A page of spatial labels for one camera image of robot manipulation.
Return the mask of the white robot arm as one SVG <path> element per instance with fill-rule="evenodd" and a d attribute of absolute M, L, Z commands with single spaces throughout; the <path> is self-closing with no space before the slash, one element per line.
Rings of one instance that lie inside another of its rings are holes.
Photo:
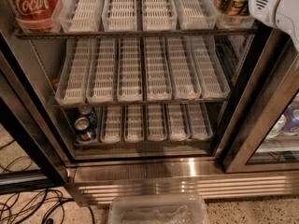
<path fill-rule="evenodd" d="M 263 24 L 288 34 L 299 51 L 299 0 L 234 0 L 248 1 L 249 13 Z"/>

